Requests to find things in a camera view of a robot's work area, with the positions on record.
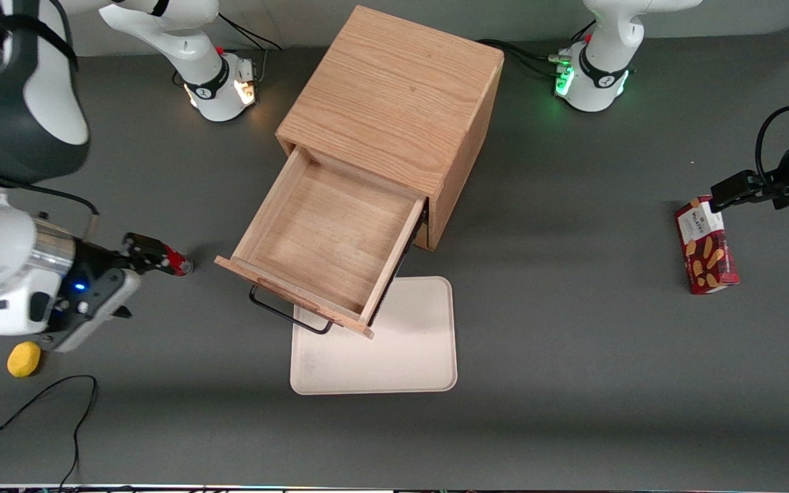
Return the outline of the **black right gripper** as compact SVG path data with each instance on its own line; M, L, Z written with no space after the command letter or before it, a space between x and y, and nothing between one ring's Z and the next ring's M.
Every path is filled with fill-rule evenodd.
M138 233L123 235L122 245L134 270L160 270L170 262L166 244L157 238ZM119 253L97 244L76 240L74 262L63 278L54 307L54 327L78 327L81 323L104 316L103 306L113 303L113 318L131 319L132 312L116 297L127 293L126 261Z

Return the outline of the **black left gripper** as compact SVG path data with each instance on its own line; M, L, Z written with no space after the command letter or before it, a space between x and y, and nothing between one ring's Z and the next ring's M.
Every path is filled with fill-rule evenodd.
M711 207L740 205L755 196L755 193L770 193L773 190L774 208L789 207L789 149L781 157L779 166L770 172L771 188L765 178L753 170L743 170L737 177L729 177L710 188Z

